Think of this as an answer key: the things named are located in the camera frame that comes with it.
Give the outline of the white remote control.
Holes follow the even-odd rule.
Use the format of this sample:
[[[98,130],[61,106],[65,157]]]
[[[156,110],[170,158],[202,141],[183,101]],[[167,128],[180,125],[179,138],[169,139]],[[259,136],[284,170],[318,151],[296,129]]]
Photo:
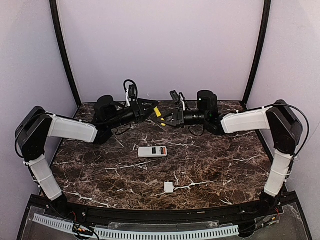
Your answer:
[[[166,148],[166,155],[161,155],[161,148]],[[139,158],[160,158],[166,157],[168,155],[168,150],[166,146],[145,146],[138,148]]]

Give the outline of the white battery cover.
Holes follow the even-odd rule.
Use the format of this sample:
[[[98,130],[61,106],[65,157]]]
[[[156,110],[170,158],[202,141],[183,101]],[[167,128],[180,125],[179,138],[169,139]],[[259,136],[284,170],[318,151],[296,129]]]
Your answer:
[[[174,193],[174,184],[171,181],[164,182],[164,192],[166,194]]]

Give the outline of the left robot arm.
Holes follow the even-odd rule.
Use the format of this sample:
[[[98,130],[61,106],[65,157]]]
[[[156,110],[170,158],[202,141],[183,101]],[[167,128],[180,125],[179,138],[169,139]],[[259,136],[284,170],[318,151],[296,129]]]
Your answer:
[[[66,201],[46,160],[48,138],[62,138],[103,145],[113,129],[131,123],[142,123],[159,105],[156,100],[134,98],[125,106],[104,95],[94,105],[92,122],[64,117],[35,106],[15,131],[15,151],[24,160],[36,183],[52,202]]]

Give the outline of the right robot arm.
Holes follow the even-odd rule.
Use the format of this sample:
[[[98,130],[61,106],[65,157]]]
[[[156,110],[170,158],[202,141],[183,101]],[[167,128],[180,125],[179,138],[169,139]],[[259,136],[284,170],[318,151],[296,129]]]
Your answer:
[[[304,147],[303,143],[300,144],[303,125],[294,113],[297,107],[280,99],[267,106],[221,114],[218,97],[210,90],[197,92],[196,110],[188,107],[182,93],[173,90],[170,95],[177,108],[166,115],[156,110],[157,121],[161,124],[174,128],[201,125],[203,130],[215,136],[244,131],[270,131],[274,156],[268,179],[259,197],[257,212],[265,216],[274,209],[300,153],[297,147]]]

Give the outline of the yellow handled screwdriver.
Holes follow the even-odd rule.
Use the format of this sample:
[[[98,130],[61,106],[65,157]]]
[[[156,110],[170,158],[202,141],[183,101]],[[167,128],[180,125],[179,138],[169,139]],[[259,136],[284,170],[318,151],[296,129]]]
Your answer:
[[[158,107],[155,107],[154,109],[156,120],[160,122],[161,126],[165,127],[166,124],[164,123],[165,119],[163,118],[162,113],[160,112]]]

